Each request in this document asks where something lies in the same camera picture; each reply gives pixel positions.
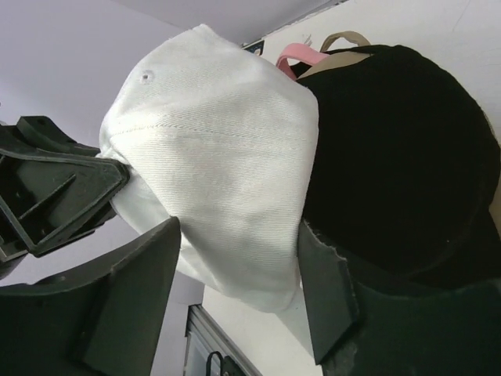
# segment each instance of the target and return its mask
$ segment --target pink strap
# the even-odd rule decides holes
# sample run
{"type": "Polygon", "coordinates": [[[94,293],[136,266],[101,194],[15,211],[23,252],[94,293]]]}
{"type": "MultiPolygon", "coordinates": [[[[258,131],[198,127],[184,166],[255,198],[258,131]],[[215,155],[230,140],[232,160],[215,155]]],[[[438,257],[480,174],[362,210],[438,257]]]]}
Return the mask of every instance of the pink strap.
{"type": "Polygon", "coordinates": [[[307,65],[315,65],[328,57],[328,54],[317,52],[308,45],[302,43],[291,43],[285,49],[283,49],[278,60],[276,61],[276,66],[287,76],[296,80],[297,77],[290,69],[289,62],[287,59],[299,60],[307,65]]]}

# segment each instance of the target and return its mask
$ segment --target fabric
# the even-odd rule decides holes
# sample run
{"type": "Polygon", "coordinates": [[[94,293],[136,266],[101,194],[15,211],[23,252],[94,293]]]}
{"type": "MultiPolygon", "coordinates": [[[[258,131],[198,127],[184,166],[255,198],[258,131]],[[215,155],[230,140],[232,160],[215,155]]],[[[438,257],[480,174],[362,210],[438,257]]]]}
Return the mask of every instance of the fabric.
{"type": "Polygon", "coordinates": [[[494,193],[489,212],[491,213],[492,220],[496,224],[498,234],[501,236],[501,177],[499,177],[498,188],[496,193],[494,193]]]}
{"type": "Polygon", "coordinates": [[[299,78],[305,78],[312,74],[326,71],[328,69],[342,68],[348,65],[357,64],[368,57],[370,57],[368,53],[358,53],[351,51],[335,53],[318,62],[317,64],[312,65],[312,67],[304,72],[299,78]]]}
{"type": "Polygon", "coordinates": [[[178,270],[266,312],[297,293],[295,257],[318,137],[313,94],[201,25],[129,74],[100,157],[132,179],[113,205],[139,233],[179,217],[178,270]]]}
{"type": "MultiPolygon", "coordinates": [[[[340,248],[438,287],[497,277],[499,145],[448,72],[403,46],[297,80],[319,102],[305,218],[340,248]]],[[[297,64],[296,74],[310,67],[297,64]]]]}

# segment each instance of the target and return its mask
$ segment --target white wall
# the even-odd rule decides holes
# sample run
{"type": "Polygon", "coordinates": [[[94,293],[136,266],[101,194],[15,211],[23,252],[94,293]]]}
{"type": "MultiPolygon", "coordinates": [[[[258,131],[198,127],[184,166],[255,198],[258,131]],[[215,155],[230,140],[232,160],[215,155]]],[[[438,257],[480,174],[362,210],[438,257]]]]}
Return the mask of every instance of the white wall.
{"type": "MultiPolygon", "coordinates": [[[[134,65],[182,30],[108,0],[0,0],[0,121],[43,114],[81,143],[97,146],[107,109],[134,65]]],[[[60,251],[28,257],[2,284],[34,283],[136,237],[120,219],[60,251]]],[[[153,376],[180,376],[189,304],[203,286],[177,275],[153,376]]]]}
{"type": "MultiPolygon", "coordinates": [[[[287,44],[310,35],[318,49],[327,35],[346,30],[364,34],[373,44],[407,45],[456,76],[484,108],[499,138],[500,20],[499,0],[351,0],[269,35],[263,57],[274,63],[287,44]]],[[[277,316],[211,289],[205,291],[204,307],[264,376],[322,374],[277,316]]],[[[307,325],[301,319],[288,324],[294,329],[307,325]]]]}

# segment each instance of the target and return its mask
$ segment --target tan strap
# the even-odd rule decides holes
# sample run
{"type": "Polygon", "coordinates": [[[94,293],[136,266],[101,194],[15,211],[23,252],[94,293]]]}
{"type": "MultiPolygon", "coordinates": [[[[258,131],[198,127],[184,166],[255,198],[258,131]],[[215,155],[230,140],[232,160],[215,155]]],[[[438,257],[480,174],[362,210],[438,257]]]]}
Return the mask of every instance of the tan strap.
{"type": "Polygon", "coordinates": [[[329,51],[330,46],[339,38],[344,38],[350,43],[354,43],[359,47],[364,45],[370,45],[370,42],[363,35],[357,33],[356,31],[342,31],[340,33],[334,33],[329,35],[325,41],[322,43],[320,52],[329,51]]]}
{"type": "Polygon", "coordinates": [[[344,51],[339,53],[334,53],[329,57],[326,57],[320,63],[315,64],[306,72],[304,72],[299,78],[305,78],[311,76],[312,74],[319,73],[321,71],[327,71],[330,69],[337,69],[342,67],[347,67],[348,65],[353,65],[360,63],[366,58],[370,57],[367,53],[358,53],[351,51],[344,51]]]}

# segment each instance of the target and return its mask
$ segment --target black plastic bracket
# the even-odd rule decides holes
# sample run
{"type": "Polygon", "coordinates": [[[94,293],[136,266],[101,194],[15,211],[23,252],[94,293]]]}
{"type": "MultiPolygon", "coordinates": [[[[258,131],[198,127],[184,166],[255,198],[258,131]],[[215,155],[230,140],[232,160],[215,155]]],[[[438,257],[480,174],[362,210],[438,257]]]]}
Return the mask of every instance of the black plastic bracket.
{"type": "Polygon", "coordinates": [[[55,251],[115,216],[109,201],[128,170],[98,152],[47,117],[0,126],[0,263],[55,251]]]}
{"type": "Polygon", "coordinates": [[[225,356],[222,360],[222,376],[246,376],[238,367],[231,356],[225,356]]]}
{"type": "Polygon", "coordinates": [[[150,376],[180,244],[171,217],[73,269],[0,287],[0,374],[150,376]]]}
{"type": "Polygon", "coordinates": [[[305,223],[297,256],[324,376],[501,374],[501,278],[454,290],[418,285],[305,223]]]}

